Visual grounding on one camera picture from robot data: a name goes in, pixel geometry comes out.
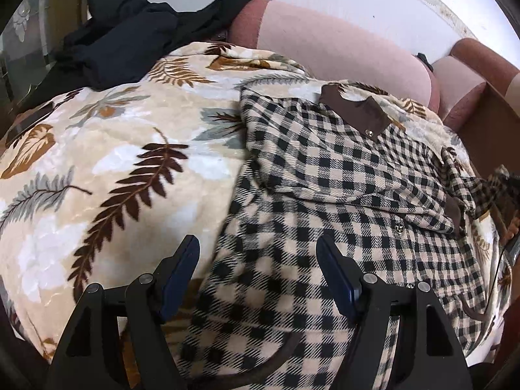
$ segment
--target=person's hand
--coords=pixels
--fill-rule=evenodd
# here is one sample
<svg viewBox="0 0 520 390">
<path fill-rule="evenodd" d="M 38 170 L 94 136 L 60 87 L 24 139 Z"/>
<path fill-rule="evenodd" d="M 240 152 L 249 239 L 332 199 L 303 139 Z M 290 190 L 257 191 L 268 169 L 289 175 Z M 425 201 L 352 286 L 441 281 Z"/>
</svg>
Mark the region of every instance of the person's hand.
<svg viewBox="0 0 520 390">
<path fill-rule="evenodd" d="M 502 245 L 506 245 L 511 239 L 513 239 L 520 229 L 520 214 L 518 211 L 515 212 L 511 223 L 509 224 L 508 230 L 501 239 Z"/>
</svg>

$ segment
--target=folded fabric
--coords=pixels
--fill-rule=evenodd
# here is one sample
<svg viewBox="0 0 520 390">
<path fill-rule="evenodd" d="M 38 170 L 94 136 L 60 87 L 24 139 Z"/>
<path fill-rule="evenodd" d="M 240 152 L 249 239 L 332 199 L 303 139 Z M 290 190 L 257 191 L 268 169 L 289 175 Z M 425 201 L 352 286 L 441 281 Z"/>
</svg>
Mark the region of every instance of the folded fabric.
<svg viewBox="0 0 520 390">
<path fill-rule="evenodd" d="M 215 0 L 197 12 L 176 12 L 148 0 L 87 0 L 92 18 L 63 39 L 56 64 L 21 111 L 75 89 L 136 83 L 169 52 L 228 27 L 251 0 Z"/>
</svg>

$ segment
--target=beige blanket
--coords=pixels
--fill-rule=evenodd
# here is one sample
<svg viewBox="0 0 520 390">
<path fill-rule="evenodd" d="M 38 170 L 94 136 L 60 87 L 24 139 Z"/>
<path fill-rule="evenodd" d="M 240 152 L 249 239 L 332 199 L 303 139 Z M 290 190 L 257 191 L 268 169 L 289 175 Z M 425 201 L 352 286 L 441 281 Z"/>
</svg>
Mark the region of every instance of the beige blanket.
<svg viewBox="0 0 520 390">
<path fill-rule="evenodd" d="M 13 326 L 50 360 L 86 285 L 130 283 L 186 234 L 200 240 L 194 278 L 204 278 L 246 156 L 238 89 L 315 102 L 324 83 L 279 54 L 193 43 L 137 84 L 54 98 L 59 108 L 0 159 L 0 295 Z M 452 147 L 461 170 L 473 174 L 462 143 L 433 112 L 378 88 L 341 83 L 346 98 L 374 96 L 437 153 Z M 489 287 L 497 230 L 484 216 L 472 232 Z M 509 283 L 504 267 L 499 285 L 488 289 L 483 339 L 509 306 Z M 189 309 L 165 330 L 173 351 L 187 317 Z"/>
</svg>

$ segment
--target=checkered shirt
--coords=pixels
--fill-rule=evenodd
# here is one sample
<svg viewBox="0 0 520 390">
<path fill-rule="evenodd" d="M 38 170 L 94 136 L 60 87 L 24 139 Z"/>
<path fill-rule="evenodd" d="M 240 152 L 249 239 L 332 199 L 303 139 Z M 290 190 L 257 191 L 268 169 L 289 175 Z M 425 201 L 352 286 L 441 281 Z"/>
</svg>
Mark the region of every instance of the checkered shirt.
<svg viewBox="0 0 520 390">
<path fill-rule="evenodd" d="M 439 159 L 394 124 L 373 141 L 328 106 L 299 98 L 244 89 L 240 109 L 250 158 L 179 348 L 181 374 L 249 370 L 288 333 L 301 332 L 282 367 L 249 387 L 328 387 L 353 327 L 339 314 L 316 261 L 316 241 L 325 233 L 362 271 L 387 283 L 428 282 L 468 353 L 481 325 L 464 313 L 459 296 L 477 311 L 486 296 L 464 214 L 487 211 L 506 190 L 507 173 L 493 182 L 463 178 L 446 149 Z M 447 194 L 461 208 L 459 238 L 444 212 Z M 389 320 L 374 388 L 388 382 L 397 324 Z"/>
</svg>

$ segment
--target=metal screw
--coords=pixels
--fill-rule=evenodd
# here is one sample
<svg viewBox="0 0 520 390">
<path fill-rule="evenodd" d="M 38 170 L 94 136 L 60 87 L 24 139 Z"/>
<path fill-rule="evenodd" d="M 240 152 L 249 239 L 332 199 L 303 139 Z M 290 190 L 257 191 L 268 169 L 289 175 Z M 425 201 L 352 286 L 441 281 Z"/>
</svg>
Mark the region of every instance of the metal screw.
<svg viewBox="0 0 520 390">
<path fill-rule="evenodd" d="M 363 280 L 365 280 L 369 284 L 374 284 L 376 281 L 378 281 L 378 276 L 369 272 L 363 276 Z"/>
<path fill-rule="evenodd" d="M 139 283 L 141 283 L 141 284 L 151 283 L 152 280 L 153 280 L 153 275 L 151 275 L 149 272 L 141 274 L 139 276 Z"/>
<path fill-rule="evenodd" d="M 92 283 L 87 286 L 87 293 L 96 293 L 100 286 L 98 283 Z"/>
<path fill-rule="evenodd" d="M 419 288 L 420 291 L 426 293 L 426 292 L 429 292 L 431 287 L 428 283 L 426 283 L 425 281 L 421 281 L 417 287 Z"/>
</svg>

